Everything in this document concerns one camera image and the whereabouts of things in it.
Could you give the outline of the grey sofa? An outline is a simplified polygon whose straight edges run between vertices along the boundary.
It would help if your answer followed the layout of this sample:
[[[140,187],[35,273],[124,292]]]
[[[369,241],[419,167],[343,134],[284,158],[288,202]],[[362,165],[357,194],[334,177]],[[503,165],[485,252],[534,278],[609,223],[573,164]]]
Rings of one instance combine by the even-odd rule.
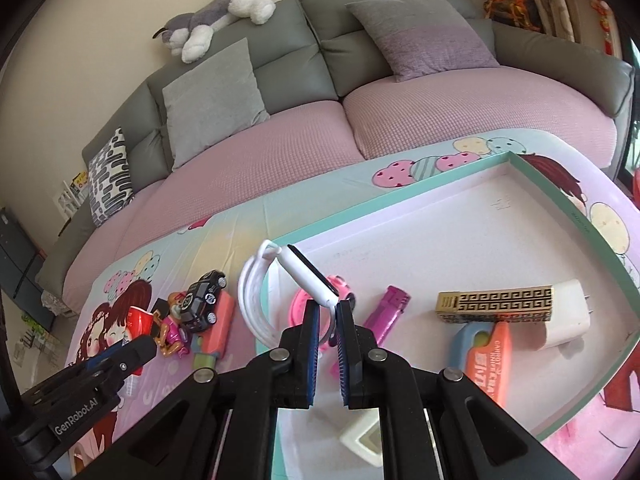
[[[258,88],[270,117],[313,102],[343,102],[366,84],[384,78],[394,80],[381,51],[360,21],[347,10],[346,6],[351,1],[354,0],[280,0],[268,24],[256,26],[248,21],[236,22],[215,37],[214,49],[221,50],[240,39],[247,40]],[[566,84],[597,104],[612,119],[617,130],[613,159],[608,166],[597,167],[606,174],[614,174],[622,162],[624,136],[631,112],[634,92],[631,66],[619,58],[576,42],[484,18],[472,0],[448,1],[495,55],[499,63],[497,68],[517,68]],[[166,130],[165,141],[169,151],[162,92],[185,72],[186,66],[172,61],[137,86],[150,89],[158,119]],[[85,148],[93,139],[82,149],[83,158]],[[81,206],[81,209],[89,210],[87,206]],[[36,283],[63,301],[50,292],[50,286],[58,275],[53,258],[57,242],[44,259],[36,275]]]

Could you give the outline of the black toy police car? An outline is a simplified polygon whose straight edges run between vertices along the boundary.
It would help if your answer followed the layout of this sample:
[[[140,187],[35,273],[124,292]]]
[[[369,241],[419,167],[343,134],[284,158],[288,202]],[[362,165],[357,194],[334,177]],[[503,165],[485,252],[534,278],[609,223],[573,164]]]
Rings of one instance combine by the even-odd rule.
[[[213,270],[190,285],[179,304],[181,324],[192,334],[205,332],[217,322],[216,305],[226,288],[226,274]]]

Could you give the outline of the husky plush toy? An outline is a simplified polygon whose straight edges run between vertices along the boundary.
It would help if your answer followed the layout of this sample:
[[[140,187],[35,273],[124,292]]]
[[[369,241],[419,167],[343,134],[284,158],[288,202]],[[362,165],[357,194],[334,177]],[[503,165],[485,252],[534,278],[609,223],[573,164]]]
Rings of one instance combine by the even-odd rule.
[[[174,16],[152,38],[160,38],[172,56],[191,64],[206,55],[216,32],[239,20],[266,24],[276,9],[272,0],[212,0],[196,12]]]

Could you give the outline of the grey purple cushion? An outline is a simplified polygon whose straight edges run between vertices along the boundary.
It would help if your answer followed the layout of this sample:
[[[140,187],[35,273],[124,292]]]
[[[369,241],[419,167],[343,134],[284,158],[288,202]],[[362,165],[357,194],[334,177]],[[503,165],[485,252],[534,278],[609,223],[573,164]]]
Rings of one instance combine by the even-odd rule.
[[[360,21],[398,81],[499,65],[447,0],[363,0],[346,8]]]

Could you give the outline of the teal white box lid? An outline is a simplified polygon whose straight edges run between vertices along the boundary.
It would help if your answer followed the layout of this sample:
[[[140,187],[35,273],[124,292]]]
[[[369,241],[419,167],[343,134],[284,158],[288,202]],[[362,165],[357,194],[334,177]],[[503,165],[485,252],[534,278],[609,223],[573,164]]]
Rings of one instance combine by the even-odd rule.
[[[405,289],[408,311],[385,345],[422,370],[448,364],[457,333],[436,315],[441,292],[579,281],[590,321],[582,336],[548,348],[541,324],[512,330],[506,408],[538,438],[583,408],[639,338],[639,294],[620,260],[588,217],[516,155],[375,192],[326,174],[268,195],[264,218],[270,240],[346,280],[358,320],[388,286]]]

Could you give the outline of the pink kids watch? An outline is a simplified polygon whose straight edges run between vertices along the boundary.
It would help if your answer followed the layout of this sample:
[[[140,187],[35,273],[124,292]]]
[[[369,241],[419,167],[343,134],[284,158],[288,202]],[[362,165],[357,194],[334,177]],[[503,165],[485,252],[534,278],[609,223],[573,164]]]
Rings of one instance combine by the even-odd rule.
[[[344,300],[351,292],[349,284],[344,278],[337,274],[331,274],[326,279],[338,290],[338,296],[341,300]],[[308,292],[305,292],[302,288],[296,290],[293,299],[290,303],[290,310],[288,310],[288,325],[295,326],[303,322],[306,303],[311,300],[311,296]],[[321,307],[320,312],[320,328],[319,335],[323,336],[326,330],[331,325],[331,319],[329,310]]]

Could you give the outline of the cream plastic clip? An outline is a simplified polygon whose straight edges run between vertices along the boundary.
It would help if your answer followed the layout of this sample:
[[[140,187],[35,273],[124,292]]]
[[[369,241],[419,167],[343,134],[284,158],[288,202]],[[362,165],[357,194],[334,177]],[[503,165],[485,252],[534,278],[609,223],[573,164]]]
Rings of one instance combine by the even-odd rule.
[[[338,437],[341,444],[366,463],[381,468],[383,465],[382,441],[378,410],[360,411]]]

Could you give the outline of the small orange blue carrot knife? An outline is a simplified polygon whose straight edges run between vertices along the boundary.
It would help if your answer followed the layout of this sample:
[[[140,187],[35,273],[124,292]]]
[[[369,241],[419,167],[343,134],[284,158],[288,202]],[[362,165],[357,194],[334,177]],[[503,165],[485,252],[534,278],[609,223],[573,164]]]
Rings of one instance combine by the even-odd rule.
[[[508,400],[512,337],[507,322],[466,323],[450,344],[449,363],[502,408]]]

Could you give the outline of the white magazine rack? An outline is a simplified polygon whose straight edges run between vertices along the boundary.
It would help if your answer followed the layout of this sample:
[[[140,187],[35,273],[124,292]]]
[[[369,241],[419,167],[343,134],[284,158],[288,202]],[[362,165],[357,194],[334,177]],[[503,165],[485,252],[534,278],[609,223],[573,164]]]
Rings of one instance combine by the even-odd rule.
[[[73,218],[82,203],[86,200],[89,192],[88,171],[78,172],[73,179],[63,180],[58,192],[53,196],[53,203],[62,218],[65,220]]]

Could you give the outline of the grey square cushion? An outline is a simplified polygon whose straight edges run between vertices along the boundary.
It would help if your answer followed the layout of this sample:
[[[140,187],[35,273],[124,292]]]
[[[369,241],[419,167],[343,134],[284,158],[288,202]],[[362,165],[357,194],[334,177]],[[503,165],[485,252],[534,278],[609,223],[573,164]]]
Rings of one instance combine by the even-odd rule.
[[[163,98],[174,169],[269,118],[246,39],[175,79],[163,88]]]

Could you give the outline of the black power adapter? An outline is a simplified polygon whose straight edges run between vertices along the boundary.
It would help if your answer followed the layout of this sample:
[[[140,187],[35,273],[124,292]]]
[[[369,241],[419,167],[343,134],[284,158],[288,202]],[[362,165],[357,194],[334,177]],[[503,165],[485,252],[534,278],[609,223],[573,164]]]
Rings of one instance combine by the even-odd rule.
[[[160,326],[162,326],[163,320],[169,315],[169,304],[165,299],[157,298],[154,306],[151,309],[153,315],[153,325],[151,335],[157,337],[160,333]]]

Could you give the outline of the dark grey cabinet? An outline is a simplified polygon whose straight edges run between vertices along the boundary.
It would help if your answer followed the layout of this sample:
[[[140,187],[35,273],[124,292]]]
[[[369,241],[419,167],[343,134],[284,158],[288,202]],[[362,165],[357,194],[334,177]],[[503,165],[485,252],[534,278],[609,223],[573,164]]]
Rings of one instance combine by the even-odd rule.
[[[36,284],[44,259],[8,208],[1,209],[0,236],[1,289],[48,332],[55,315],[42,304],[43,290]]]

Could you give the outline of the white smart watch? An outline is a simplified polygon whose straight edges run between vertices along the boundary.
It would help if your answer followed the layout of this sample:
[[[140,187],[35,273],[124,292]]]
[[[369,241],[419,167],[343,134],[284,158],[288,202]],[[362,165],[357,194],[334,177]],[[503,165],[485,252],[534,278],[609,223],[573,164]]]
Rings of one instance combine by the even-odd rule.
[[[295,246],[263,240],[244,263],[236,284],[242,318],[263,347],[277,345],[299,288],[308,292],[320,308],[329,310],[331,325],[323,336],[319,335],[319,346],[326,347],[335,333],[338,290]]]

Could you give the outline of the large orange carrot knife toy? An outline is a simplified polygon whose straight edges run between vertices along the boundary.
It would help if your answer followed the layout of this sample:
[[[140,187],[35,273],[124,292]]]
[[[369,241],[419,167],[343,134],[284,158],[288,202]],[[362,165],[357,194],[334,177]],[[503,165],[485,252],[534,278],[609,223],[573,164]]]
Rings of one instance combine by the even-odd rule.
[[[234,299],[224,290],[219,294],[214,309],[216,323],[204,332],[194,334],[191,341],[194,370],[202,367],[214,368],[224,357],[235,310]]]

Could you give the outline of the pink sofa seat cover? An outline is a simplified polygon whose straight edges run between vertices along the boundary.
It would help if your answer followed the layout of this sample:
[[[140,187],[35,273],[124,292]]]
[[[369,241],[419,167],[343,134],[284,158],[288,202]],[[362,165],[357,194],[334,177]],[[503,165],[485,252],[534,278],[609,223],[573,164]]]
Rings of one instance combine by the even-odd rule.
[[[122,132],[134,198],[102,226],[78,211],[54,248],[50,292],[79,311],[111,263],[193,221],[367,159],[506,128],[550,132],[600,168],[617,140],[612,119],[575,89],[500,67],[371,82],[343,102],[274,114],[175,169],[150,89],[141,86],[84,151],[92,159]]]

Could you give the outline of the magenta lighter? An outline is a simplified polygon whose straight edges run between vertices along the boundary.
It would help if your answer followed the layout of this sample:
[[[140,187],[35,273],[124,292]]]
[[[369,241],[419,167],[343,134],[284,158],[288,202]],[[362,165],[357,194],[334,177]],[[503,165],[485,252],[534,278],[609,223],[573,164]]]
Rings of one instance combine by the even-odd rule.
[[[390,285],[386,288],[386,292],[376,308],[363,322],[363,327],[372,332],[379,347],[382,346],[398,318],[405,312],[410,299],[411,296],[408,292]]]

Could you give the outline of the orange decorative bag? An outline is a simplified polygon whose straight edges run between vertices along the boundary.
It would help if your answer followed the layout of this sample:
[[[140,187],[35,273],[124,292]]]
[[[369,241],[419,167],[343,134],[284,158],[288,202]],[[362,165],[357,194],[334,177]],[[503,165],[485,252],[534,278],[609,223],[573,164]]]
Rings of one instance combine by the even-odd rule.
[[[485,18],[508,26],[544,32],[535,0],[486,0]]]

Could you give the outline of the white charger block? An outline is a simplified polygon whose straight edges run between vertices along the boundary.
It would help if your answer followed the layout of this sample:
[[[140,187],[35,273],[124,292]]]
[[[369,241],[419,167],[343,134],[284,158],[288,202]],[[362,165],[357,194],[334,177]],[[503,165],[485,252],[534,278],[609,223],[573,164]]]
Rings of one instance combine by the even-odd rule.
[[[587,295],[577,278],[551,287],[551,318],[544,322],[539,348],[559,347],[582,338],[591,325]]]

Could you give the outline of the gold patterned lighter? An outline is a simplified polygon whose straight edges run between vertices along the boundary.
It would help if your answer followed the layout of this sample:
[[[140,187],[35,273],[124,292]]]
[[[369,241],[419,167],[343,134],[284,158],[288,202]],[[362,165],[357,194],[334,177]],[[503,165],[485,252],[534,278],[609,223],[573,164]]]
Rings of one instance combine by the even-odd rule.
[[[436,315],[446,323],[540,323],[551,320],[553,288],[536,286],[479,292],[440,292]]]

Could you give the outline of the red white tube bottle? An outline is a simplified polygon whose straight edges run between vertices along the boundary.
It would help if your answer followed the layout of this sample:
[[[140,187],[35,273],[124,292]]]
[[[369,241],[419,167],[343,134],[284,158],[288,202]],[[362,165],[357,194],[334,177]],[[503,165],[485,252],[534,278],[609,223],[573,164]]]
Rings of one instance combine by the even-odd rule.
[[[129,344],[139,336],[149,335],[152,332],[153,324],[153,315],[150,312],[131,306],[127,313],[126,330],[122,343]],[[122,388],[126,398],[134,398],[137,395],[142,373],[143,368],[139,367],[126,378],[124,388]]]

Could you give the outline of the brown pink dog toy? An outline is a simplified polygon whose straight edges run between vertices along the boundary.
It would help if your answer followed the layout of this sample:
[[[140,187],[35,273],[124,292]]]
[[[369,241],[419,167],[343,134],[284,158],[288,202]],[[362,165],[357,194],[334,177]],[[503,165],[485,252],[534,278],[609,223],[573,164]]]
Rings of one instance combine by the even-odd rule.
[[[160,333],[154,341],[163,356],[183,358],[190,354],[191,336],[181,324],[180,308],[184,292],[171,292],[166,299],[169,304],[169,315],[160,326]]]

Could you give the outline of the black white patterned pillow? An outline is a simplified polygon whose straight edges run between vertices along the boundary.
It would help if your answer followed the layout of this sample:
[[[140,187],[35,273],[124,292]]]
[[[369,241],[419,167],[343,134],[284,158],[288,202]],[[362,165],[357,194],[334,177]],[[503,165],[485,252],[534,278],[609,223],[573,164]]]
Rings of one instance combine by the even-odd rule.
[[[124,209],[134,197],[124,132],[117,128],[111,139],[88,163],[89,206],[98,228]]]

